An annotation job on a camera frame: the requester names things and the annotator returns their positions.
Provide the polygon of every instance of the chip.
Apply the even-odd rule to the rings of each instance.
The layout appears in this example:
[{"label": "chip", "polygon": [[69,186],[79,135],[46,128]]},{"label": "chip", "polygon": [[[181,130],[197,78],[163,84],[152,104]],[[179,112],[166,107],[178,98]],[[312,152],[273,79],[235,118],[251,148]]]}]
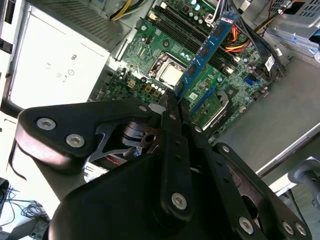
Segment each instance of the chip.
[{"label": "chip", "polygon": [[182,11],[183,13],[185,13],[185,14],[187,14],[187,13],[189,12],[189,10],[190,10],[190,7],[188,7],[187,5],[184,5],[184,6],[182,7],[182,9],[181,9],[181,11]]},{"label": "chip", "polygon": [[174,65],[169,64],[160,77],[160,80],[166,82],[170,86],[175,86],[181,78],[183,72]]},{"label": "chip", "polygon": [[208,45],[204,46],[204,48],[200,52],[200,57],[202,59],[204,59],[208,55],[208,53],[210,52],[210,49],[211,49],[210,46],[208,46]]},{"label": "chip", "polygon": [[224,30],[225,30],[225,26],[224,25],[218,25],[214,30],[213,36],[216,39],[220,38],[220,36],[224,32]]},{"label": "chip", "polygon": [[230,85],[227,87],[225,92],[229,96],[229,98],[233,98],[239,92],[239,90],[236,89],[234,86]]},{"label": "chip", "polygon": [[195,73],[196,70],[197,70],[197,66],[195,64],[192,64],[191,67],[188,70],[189,78],[192,77],[192,75]]}]

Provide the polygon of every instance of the blue ram module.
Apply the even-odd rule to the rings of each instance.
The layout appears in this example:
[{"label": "blue ram module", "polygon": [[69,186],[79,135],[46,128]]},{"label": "blue ram module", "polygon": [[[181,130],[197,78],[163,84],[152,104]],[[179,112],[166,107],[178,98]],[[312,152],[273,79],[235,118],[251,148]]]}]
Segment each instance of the blue ram module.
[{"label": "blue ram module", "polygon": [[207,64],[214,52],[231,31],[232,26],[237,22],[239,16],[238,13],[225,11],[213,24],[210,34],[190,62],[189,67],[182,74],[177,85],[174,87],[176,100],[178,102],[181,101],[188,89],[193,85],[201,69]]}]

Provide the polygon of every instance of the yellow wire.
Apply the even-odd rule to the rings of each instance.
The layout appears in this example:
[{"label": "yellow wire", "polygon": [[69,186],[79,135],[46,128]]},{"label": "yellow wire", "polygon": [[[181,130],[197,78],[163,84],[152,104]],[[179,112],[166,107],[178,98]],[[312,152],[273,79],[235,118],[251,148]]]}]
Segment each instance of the yellow wire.
[{"label": "yellow wire", "polygon": [[115,16],[112,18],[112,20],[115,20],[115,19],[121,17],[121,16],[126,12],[126,10],[130,7],[131,1],[132,1],[132,0],[128,0],[128,1],[125,3],[125,5],[123,6],[123,8],[121,9],[121,11],[120,11],[117,15],[115,15]]},{"label": "yellow wire", "polygon": [[[268,22],[266,22],[263,26],[254,29],[255,32],[260,31],[261,29],[263,29],[265,26],[267,26],[269,23],[271,23],[274,19],[270,19]],[[235,50],[235,49],[241,49],[242,47],[244,47],[245,45],[247,45],[249,43],[249,39],[247,39],[243,44],[239,45],[239,46],[226,46],[225,49],[227,50]]]}]

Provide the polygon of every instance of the blue connector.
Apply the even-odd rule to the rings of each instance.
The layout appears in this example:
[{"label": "blue connector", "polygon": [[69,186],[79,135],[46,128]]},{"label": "blue connector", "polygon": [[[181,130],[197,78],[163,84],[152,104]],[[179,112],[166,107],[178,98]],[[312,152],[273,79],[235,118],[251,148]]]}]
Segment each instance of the blue connector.
[{"label": "blue connector", "polygon": [[254,85],[254,81],[249,77],[245,77],[244,81],[251,87]]},{"label": "blue connector", "polygon": [[216,91],[216,88],[212,87],[202,96],[202,98],[192,108],[190,112],[190,117],[192,117],[196,113],[196,111],[201,107],[201,105],[206,101],[206,99],[209,98],[215,91]]}]

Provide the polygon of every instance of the green circuit board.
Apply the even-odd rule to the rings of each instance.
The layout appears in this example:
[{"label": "green circuit board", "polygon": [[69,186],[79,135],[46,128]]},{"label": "green circuit board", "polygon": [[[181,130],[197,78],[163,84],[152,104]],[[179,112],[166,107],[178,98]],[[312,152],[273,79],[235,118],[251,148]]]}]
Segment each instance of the green circuit board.
[{"label": "green circuit board", "polygon": [[[166,0],[164,2],[177,11],[180,11],[185,5],[193,7],[189,4],[190,1],[185,0]],[[204,3],[199,12],[204,16],[205,13],[212,11],[213,9]],[[148,104],[158,103],[165,89],[170,86],[163,80],[150,76],[150,72],[159,57],[163,55],[169,56],[180,67],[186,68],[195,54],[159,30],[152,22],[144,19],[137,28],[137,33],[117,71],[112,73],[108,68],[102,71],[89,100],[101,101],[137,97]],[[235,58],[237,63],[232,66],[232,72],[228,75],[207,64],[198,75],[196,84],[185,95],[185,98],[190,102],[190,110],[192,110],[209,89],[215,88],[215,93],[207,98],[191,116],[193,122],[203,127],[222,108],[222,101],[217,93],[224,91],[227,94],[232,103],[232,112],[216,131],[216,134],[221,133],[245,111],[252,101],[256,100],[254,94],[261,87],[269,84],[253,71],[254,68],[262,64],[259,54],[253,46],[237,53]],[[255,78],[252,85],[244,81],[244,78],[249,74]]]}]

